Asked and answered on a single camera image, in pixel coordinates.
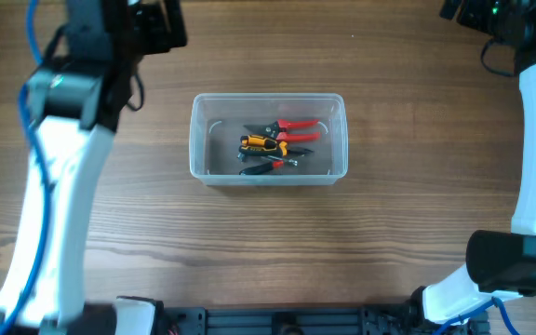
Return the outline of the red handled snips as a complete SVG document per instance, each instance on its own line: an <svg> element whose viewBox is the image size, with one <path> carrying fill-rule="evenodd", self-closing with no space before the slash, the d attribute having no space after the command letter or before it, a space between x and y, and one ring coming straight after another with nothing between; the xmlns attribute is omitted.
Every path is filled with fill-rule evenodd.
<svg viewBox="0 0 536 335"><path fill-rule="evenodd" d="M319 131L313 133L297 133L302 128L311 128L318 124L318 119L289 121L286 119L277 119L267 125L244 125L254 135L262 135L276 141L286 142L306 142L317 141L321 137Z"/></svg>

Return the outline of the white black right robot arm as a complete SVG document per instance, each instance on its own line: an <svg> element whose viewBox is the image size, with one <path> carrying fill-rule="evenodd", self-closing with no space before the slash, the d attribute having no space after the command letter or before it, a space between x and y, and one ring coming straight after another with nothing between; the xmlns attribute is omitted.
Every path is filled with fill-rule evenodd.
<svg viewBox="0 0 536 335"><path fill-rule="evenodd" d="M468 243L465 263L413 297L420 326L435 334L466 325L491 306L536 296L536 0L448 0L439 15L489 36L487 46L514 51L514 69L524 110L522 174L508 233L479 230Z"/></svg>

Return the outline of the black red precision screwdriver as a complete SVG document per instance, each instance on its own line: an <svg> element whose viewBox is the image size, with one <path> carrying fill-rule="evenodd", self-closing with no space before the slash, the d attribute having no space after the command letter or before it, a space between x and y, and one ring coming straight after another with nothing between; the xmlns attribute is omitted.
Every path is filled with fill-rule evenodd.
<svg viewBox="0 0 536 335"><path fill-rule="evenodd" d="M285 165L296 167L298 162L296 160L269 160L266 163L254 167L246 167L242 169L239 174L243 176L261 175L282 168Z"/></svg>

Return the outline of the orange black pliers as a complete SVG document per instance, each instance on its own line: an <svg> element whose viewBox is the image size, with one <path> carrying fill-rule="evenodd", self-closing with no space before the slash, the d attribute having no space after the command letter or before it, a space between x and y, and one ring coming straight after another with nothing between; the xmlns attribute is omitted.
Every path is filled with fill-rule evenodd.
<svg viewBox="0 0 536 335"><path fill-rule="evenodd" d="M242 136L239 153L249 156L275 156L306 155L314 151L302 147L291 147L285 141L277 141L261 135Z"/></svg>

